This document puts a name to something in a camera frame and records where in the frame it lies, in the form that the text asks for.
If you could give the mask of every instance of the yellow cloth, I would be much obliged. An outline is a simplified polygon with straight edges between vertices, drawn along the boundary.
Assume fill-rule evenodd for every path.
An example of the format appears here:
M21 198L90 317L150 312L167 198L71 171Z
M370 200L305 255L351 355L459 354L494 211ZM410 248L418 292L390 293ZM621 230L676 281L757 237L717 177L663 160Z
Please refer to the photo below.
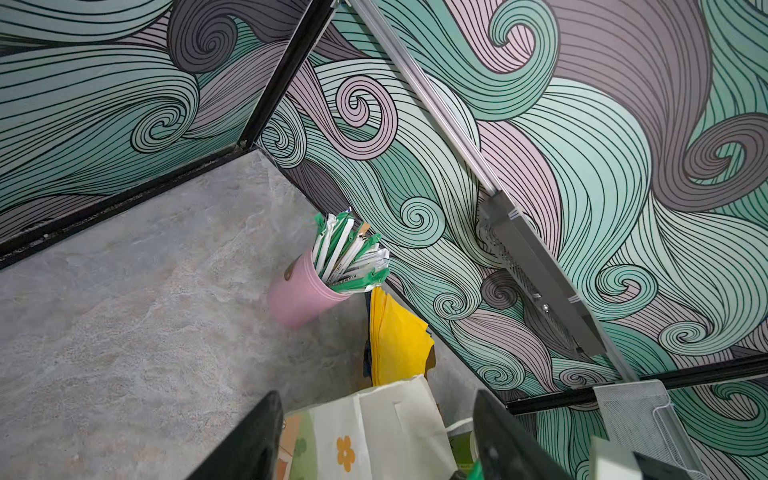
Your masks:
M427 323L380 287L371 292L371 377L374 386L424 374L435 340Z

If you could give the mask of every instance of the white mesh basket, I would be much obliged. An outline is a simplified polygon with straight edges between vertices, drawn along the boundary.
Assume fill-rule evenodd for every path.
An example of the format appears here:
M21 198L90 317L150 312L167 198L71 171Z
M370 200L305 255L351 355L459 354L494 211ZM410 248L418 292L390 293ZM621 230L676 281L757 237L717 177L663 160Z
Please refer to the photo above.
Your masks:
M600 414L612 442L709 478L660 380L596 386Z

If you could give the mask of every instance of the flower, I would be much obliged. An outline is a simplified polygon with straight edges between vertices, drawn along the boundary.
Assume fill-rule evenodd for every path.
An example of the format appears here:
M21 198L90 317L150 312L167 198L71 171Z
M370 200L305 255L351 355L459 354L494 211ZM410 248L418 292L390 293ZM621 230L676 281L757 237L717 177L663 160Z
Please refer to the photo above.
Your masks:
M344 470L349 473L352 471L352 464L355 463L355 451L352 450L352 440L348 436L343 439L339 437L336 440L336 447L339 449L339 465L344 465Z

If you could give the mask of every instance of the marble surface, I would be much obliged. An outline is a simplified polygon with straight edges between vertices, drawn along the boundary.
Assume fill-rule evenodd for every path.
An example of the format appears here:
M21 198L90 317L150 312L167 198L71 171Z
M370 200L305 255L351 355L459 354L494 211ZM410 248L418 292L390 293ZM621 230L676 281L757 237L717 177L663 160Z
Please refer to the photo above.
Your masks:
M364 386L362 295L268 319L314 213L252 153L0 270L0 478L184 478L267 391Z

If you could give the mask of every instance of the black corner post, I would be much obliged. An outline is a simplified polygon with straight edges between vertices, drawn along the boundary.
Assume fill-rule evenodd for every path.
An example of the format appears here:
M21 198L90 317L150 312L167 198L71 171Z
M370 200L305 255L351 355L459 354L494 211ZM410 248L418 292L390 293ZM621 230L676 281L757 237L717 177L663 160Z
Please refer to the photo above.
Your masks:
M251 149L253 142L261 135L266 123L274 113L277 105L298 72L301 64L310 56L315 44L326 30L333 18L337 0L312 0L304 16L296 27L293 37L286 47L283 58L275 68L270 82L264 88L261 99L253 110L238 144L246 150Z

